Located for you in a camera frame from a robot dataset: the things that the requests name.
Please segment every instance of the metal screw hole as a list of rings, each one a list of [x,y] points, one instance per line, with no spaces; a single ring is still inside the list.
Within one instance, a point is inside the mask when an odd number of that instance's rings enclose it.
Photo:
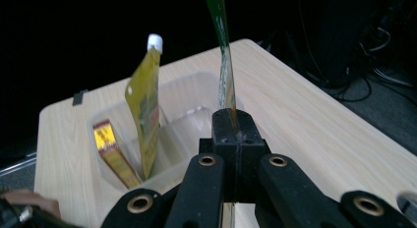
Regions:
[[[269,159],[269,163],[274,165],[274,166],[278,166],[278,167],[284,167],[284,166],[288,165],[288,162],[284,158],[279,157],[279,156],[271,157]]]
[[[153,199],[150,195],[143,194],[132,198],[128,203],[128,210],[132,213],[141,213],[150,209]]]
[[[215,163],[215,157],[202,156],[199,158],[199,163],[203,166],[212,166]]]
[[[357,197],[353,200],[353,203],[358,207],[361,211],[373,215],[373,216],[382,216],[384,214],[383,207],[372,199],[368,199],[365,197]]]

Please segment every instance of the black object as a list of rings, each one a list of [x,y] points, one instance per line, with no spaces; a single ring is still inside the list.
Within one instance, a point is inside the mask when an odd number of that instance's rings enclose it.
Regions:
[[[36,205],[11,205],[0,199],[1,228],[81,228],[41,210]]]
[[[326,197],[291,158],[270,153],[248,113],[237,116],[235,135],[230,109],[213,113],[211,139],[200,140],[183,182],[163,196],[133,190],[102,227],[221,227],[224,202],[254,203],[261,227],[414,227],[367,192]]]
[[[379,22],[382,0],[299,0],[297,35],[305,68],[325,87],[341,87],[364,75],[369,58],[360,42]]]

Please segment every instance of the yellow pouch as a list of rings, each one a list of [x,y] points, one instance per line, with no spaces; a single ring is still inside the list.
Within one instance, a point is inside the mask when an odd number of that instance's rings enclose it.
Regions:
[[[148,52],[132,75],[125,90],[125,98],[138,131],[142,173],[148,179],[156,158],[159,130],[158,72],[162,54],[162,38],[150,34]]]

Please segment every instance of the small yellow card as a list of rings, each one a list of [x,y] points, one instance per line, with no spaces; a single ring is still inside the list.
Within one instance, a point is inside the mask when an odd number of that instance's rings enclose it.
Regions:
[[[94,138],[98,150],[116,143],[113,129],[106,123],[94,129]]]

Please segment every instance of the person's hand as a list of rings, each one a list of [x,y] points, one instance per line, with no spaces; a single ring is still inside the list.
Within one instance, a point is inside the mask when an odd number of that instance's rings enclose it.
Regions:
[[[56,199],[48,199],[28,189],[20,189],[0,195],[9,204],[37,205],[40,209],[61,218],[59,203]]]

